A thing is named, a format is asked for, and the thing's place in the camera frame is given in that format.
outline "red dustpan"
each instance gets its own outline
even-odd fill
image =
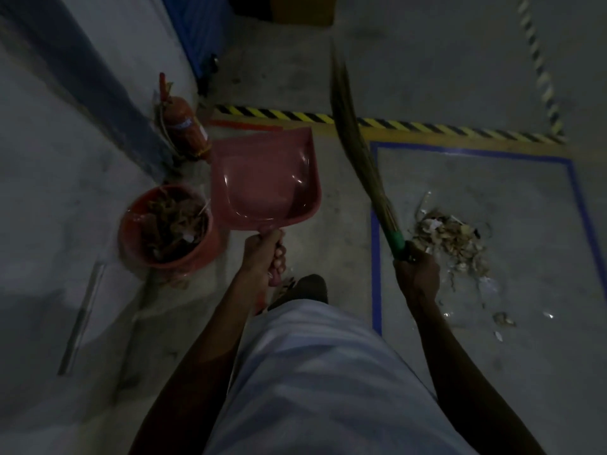
[[[213,142],[211,210],[231,230],[261,234],[312,217],[321,182],[310,128]],[[271,285],[280,277],[274,276]]]

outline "red fire extinguisher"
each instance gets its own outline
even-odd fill
[[[188,160],[209,160],[211,141],[186,99],[171,96],[166,76],[160,74],[161,118],[176,149]]]

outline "forearm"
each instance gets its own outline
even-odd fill
[[[254,286],[246,274],[234,278],[148,412],[131,455],[202,453],[224,404]]]
[[[459,434],[480,455],[544,454],[518,415],[474,365],[438,309],[421,311],[415,317],[438,404]]]

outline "yellow container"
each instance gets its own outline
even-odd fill
[[[272,20],[300,25],[333,25],[337,0],[269,0]]]

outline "yellow and black striped tape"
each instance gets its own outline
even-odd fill
[[[542,102],[546,106],[548,119],[550,120],[550,129],[555,136],[565,137],[563,122],[558,113],[558,105],[554,100],[554,87],[552,86],[552,78],[546,71],[546,61],[540,52],[540,43],[537,40],[537,32],[531,19],[529,9],[529,0],[517,0],[518,13],[521,16],[521,27],[527,37],[531,59],[534,63],[535,73],[537,75],[537,87],[542,94]]]
[[[252,116],[255,118],[278,119],[283,121],[304,121],[309,123],[335,124],[333,118],[324,113],[287,112],[284,110],[269,110],[267,108],[253,108],[251,106],[216,106],[223,114],[235,116]],[[434,133],[447,136],[462,136],[471,138],[497,139],[502,141],[534,142],[540,144],[563,145],[565,141],[559,136],[548,134],[532,134],[528,132],[505,131],[500,129],[475,129],[464,126],[451,126],[449,124],[416,123],[395,121],[393,119],[358,118],[362,127],[375,127],[379,129],[393,129],[406,132]]]

